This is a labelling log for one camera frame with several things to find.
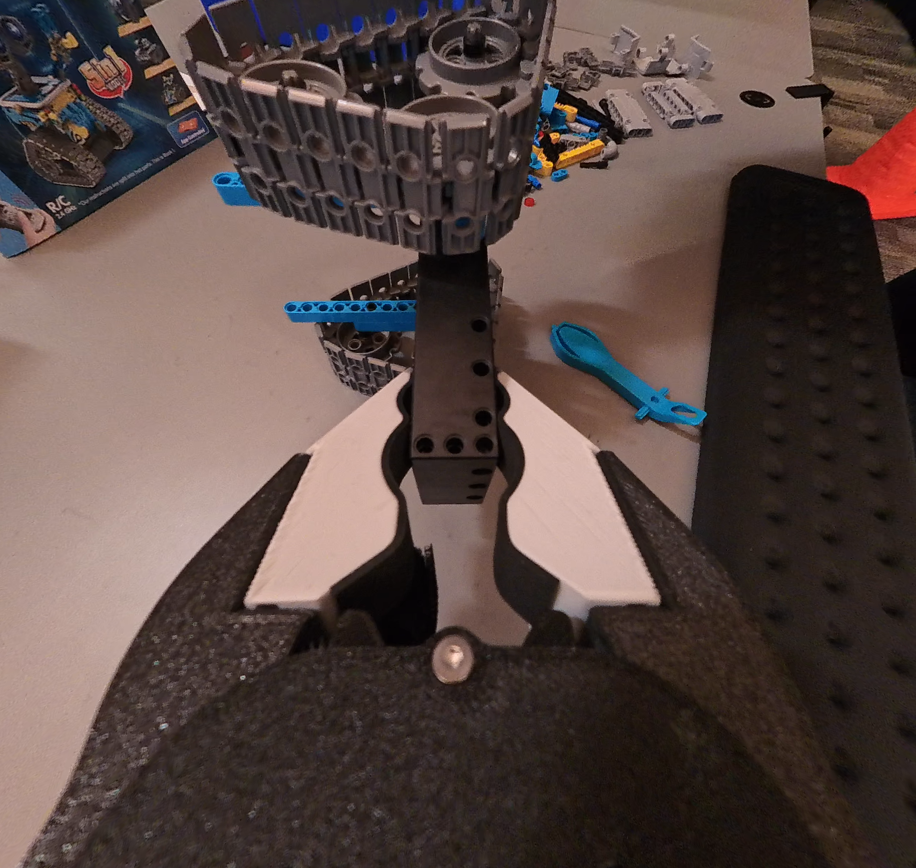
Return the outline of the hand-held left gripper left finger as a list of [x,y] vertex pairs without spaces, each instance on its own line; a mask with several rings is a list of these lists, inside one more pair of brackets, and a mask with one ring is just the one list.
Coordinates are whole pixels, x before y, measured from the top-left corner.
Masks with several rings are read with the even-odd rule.
[[255,609],[392,610],[413,578],[400,485],[409,469],[408,372],[308,449],[308,464],[247,589]]

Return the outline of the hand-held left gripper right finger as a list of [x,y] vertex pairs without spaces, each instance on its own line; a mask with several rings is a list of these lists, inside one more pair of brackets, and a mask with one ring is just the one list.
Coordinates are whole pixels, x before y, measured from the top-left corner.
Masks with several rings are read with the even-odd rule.
[[558,610],[658,606],[658,588],[599,450],[507,373],[498,374],[500,499],[494,575],[526,622]]

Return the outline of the black motor battery block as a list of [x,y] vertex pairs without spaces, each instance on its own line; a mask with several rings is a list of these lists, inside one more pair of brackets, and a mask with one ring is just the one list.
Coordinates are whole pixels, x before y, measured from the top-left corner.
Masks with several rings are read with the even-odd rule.
[[337,96],[311,61],[189,63],[262,206],[418,252],[409,453],[426,504],[480,502],[498,461],[487,246],[520,215],[555,8],[443,24],[418,57],[427,95],[402,108]]

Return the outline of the grey toy track belt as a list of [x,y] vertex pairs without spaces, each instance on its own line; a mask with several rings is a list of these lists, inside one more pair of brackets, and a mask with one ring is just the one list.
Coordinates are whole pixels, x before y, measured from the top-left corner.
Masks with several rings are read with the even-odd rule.
[[226,0],[187,68],[276,213],[461,255],[519,217],[556,0]]

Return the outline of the blue brick separator tool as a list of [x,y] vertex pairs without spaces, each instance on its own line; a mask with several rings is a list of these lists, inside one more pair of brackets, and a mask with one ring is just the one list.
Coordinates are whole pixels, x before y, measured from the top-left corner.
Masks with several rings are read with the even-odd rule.
[[552,327],[555,355],[574,369],[592,375],[635,407],[635,419],[650,418],[660,424],[697,427],[706,418],[704,410],[670,401],[669,390],[653,389],[613,358],[600,337],[589,328],[563,322]]

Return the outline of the black dimpled pad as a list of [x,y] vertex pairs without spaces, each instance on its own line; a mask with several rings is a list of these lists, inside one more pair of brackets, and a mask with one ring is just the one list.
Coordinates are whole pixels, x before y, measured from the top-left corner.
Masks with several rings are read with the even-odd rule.
[[731,183],[693,530],[801,691],[880,866],[914,866],[914,458],[865,199]]

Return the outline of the pile of blue yellow bricks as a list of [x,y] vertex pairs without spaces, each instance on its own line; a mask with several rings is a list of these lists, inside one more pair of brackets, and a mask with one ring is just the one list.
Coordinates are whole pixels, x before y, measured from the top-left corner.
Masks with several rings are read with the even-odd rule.
[[565,180],[571,168],[603,169],[617,156],[624,141],[622,119],[606,97],[596,104],[550,83],[544,83],[537,118],[524,202],[545,180]]

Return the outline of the light grey toy beam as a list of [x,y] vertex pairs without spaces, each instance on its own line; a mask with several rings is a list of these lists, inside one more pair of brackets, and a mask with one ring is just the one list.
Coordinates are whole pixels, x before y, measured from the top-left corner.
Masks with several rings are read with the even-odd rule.
[[697,85],[682,78],[676,78],[671,80],[671,86],[673,91],[689,107],[697,124],[709,125],[723,120],[723,111]]
[[670,129],[685,129],[694,125],[693,109],[673,89],[670,81],[646,82],[642,92],[647,103]]
[[609,88],[604,95],[610,117],[625,140],[652,136],[653,128],[647,114],[633,95],[622,88]]

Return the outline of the pile of dark grey connectors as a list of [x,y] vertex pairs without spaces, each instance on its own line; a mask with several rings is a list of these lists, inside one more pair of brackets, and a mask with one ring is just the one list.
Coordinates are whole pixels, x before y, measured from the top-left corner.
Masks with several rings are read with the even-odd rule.
[[595,56],[588,47],[566,51],[559,62],[548,62],[547,82],[563,91],[586,92],[601,84],[611,66],[612,61]]

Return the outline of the orange traffic cone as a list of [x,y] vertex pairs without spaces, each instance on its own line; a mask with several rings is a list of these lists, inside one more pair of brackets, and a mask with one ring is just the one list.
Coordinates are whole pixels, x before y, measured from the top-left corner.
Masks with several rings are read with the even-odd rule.
[[852,164],[829,166],[829,181],[862,194],[874,220],[915,216],[915,112],[911,111]]

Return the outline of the blue robot kit box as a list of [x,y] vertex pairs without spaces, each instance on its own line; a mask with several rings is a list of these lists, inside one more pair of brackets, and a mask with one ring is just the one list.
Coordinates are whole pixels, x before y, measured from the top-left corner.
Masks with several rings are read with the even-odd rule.
[[1,251],[214,139],[140,0],[1,0]]

